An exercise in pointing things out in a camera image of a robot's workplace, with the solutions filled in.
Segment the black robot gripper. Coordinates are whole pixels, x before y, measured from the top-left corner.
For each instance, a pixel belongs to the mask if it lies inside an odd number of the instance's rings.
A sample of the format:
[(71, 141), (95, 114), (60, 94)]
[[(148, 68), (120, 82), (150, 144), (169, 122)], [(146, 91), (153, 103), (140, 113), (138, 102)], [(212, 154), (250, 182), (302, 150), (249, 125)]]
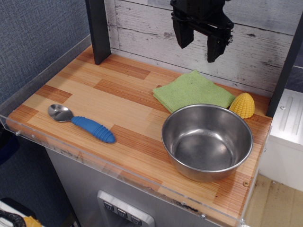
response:
[(231, 42), (234, 23), (225, 15), (224, 0), (172, 0), (172, 20), (176, 39), (183, 49), (194, 40), (194, 31), (208, 36), (207, 61), (224, 54)]

